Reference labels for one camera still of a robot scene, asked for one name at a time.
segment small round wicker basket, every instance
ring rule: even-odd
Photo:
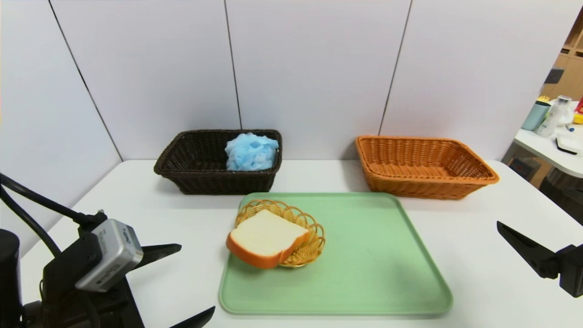
[[[287,260],[279,263],[280,266],[299,268],[305,266],[308,263],[316,261],[318,256],[322,254],[322,249],[324,249],[324,244],[326,242],[324,239],[324,228],[318,224],[310,214],[302,212],[297,207],[288,206],[286,203],[281,201],[250,201],[249,204],[247,204],[239,211],[237,220],[235,221],[235,228],[239,226],[241,222],[262,210],[268,210],[271,213],[274,213],[290,222],[303,226],[304,228],[310,230],[311,233],[310,239],[298,246],[293,251],[291,256],[287,258]]]

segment bread crust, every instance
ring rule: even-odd
[[[274,256],[263,256],[260,254],[251,253],[243,246],[239,245],[232,237],[231,233],[229,233],[227,237],[227,248],[235,254],[239,259],[243,262],[250,264],[254,267],[258,267],[261,269],[271,269],[278,266],[279,263],[284,262],[290,257],[293,251],[296,249],[297,246],[307,242],[310,239],[310,231],[307,231],[303,235],[296,238],[293,244],[285,250],[282,250],[279,254],[275,254]]]

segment white counter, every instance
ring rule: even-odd
[[[185,196],[153,172],[153,160],[117,166],[74,207],[133,226],[143,245],[182,244],[182,251],[128,274],[148,328],[168,328],[216,305],[209,328],[380,327],[580,327],[583,298],[574,299],[558,280],[543,280],[496,231],[496,220],[553,251],[583,243],[583,227],[500,162],[489,162],[500,182],[460,201],[401,198],[454,295],[440,317],[234,316],[219,305],[228,256],[225,238],[242,196]],[[356,161],[286,160],[274,192],[367,191]],[[66,248],[76,225],[60,220],[50,235]],[[51,260],[39,243],[21,263],[23,300],[39,299],[42,269]]]

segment teal cup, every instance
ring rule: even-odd
[[[546,117],[546,113],[549,112],[550,104],[536,101],[532,106],[531,112],[528,113],[526,120],[522,124],[522,128],[529,131],[534,131]]]

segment white bottle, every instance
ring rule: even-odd
[[[570,102],[571,98],[569,97],[565,96],[557,97],[557,100],[553,104],[553,107],[551,107],[549,110],[549,114],[547,115],[543,123],[541,123],[539,127],[536,129],[536,134],[545,138],[550,137],[553,134],[554,129],[557,128],[557,125],[561,120],[561,116],[563,115],[565,110],[568,110]]]

